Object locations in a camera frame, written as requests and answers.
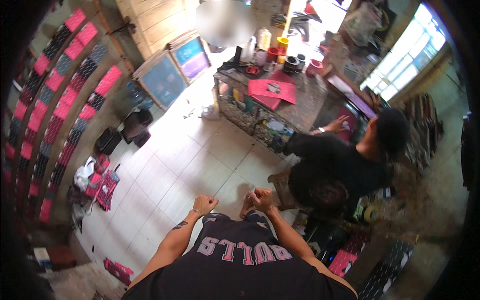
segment star print shorts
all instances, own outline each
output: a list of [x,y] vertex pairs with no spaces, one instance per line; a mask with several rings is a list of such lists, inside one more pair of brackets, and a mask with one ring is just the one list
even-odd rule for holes
[[[205,222],[209,218],[216,218],[216,220],[230,220],[230,217],[221,213],[209,213],[206,216],[203,217],[202,223],[205,224]],[[264,217],[264,215],[257,211],[257,210],[251,210],[249,211],[246,215],[245,218],[243,219],[243,222],[252,222],[256,224],[262,224],[261,226],[270,229],[270,226],[268,225],[267,218]]]

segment black t-shirt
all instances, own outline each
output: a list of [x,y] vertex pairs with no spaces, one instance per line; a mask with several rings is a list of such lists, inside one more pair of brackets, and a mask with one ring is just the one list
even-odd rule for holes
[[290,172],[290,191],[305,205],[315,202],[311,199],[312,187],[328,178],[344,186],[347,194],[345,207],[348,213],[353,213],[360,197],[383,187],[389,178],[385,159],[378,162],[368,160],[358,153],[355,145],[330,132],[316,136],[296,134],[288,147],[301,157]]
[[122,299],[356,299],[349,288],[280,247],[265,223],[258,223],[205,222],[188,253]]

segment bulls logo t-shirt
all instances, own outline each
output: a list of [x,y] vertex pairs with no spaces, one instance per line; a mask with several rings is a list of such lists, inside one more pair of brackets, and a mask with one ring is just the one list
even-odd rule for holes
[[281,247],[267,222],[209,214],[192,249],[129,289],[123,300],[355,300],[341,283]]

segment bracelet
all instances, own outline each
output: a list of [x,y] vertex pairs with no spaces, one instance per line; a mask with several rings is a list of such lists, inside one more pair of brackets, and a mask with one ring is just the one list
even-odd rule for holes
[[203,217],[203,215],[200,213],[200,211],[198,209],[195,209],[195,208],[192,208],[193,211],[196,211],[198,213],[198,215],[201,217]]

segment stool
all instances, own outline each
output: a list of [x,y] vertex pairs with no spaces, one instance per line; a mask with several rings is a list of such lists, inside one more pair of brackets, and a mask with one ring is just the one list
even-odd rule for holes
[[278,210],[286,210],[286,209],[295,209],[297,205],[295,204],[295,200],[293,199],[290,190],[288,189],[288,177],[290,175],[290,169],[282,171],[278,174],[268,176],[268,183],[273,183],[275,186],[275,190],[278,194],[278,198],[280,200],[280,206]]

